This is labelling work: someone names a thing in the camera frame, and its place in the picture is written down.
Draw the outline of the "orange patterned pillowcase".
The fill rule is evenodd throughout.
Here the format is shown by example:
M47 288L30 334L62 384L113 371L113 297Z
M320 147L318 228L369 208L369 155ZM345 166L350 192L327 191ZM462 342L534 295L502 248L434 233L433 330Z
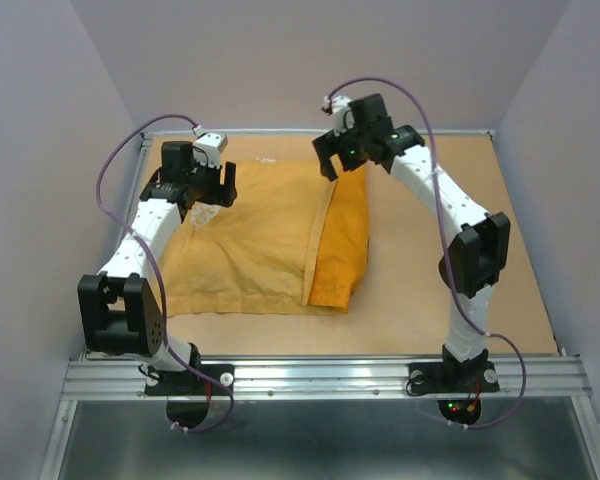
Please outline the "orange patterned pillowcase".
M333 315L364 278L364 169L322 177L311 160L248 160L229 208L196 204L161 256L170 316Z

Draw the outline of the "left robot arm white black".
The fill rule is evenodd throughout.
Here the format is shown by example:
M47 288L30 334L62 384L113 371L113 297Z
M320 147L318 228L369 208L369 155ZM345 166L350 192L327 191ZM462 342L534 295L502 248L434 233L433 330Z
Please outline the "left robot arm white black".
M182 394L209 380L197 347L167 332L166 288L158 261L195 204L228 208L236 199L236 166L220 160L227 143L219 133L163 143L161 165L142 190L115 253L77 286L87 348L135 358L155 379L168 374L168 382Z

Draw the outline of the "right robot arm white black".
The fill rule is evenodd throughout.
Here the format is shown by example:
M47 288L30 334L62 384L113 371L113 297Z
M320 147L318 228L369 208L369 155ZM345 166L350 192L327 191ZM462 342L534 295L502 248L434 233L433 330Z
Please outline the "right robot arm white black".
M498 391L486 347L487 311L507 261L510 220L480 206L434 164L431 148L413 127L394 125L381 95L327 96L322 109L333 121L313 142L323 176L337 180L333 157L345 172L366 162L380 165L438 222L443 244L438 269L451 296L449 332L440 360L410 364L411 394Z

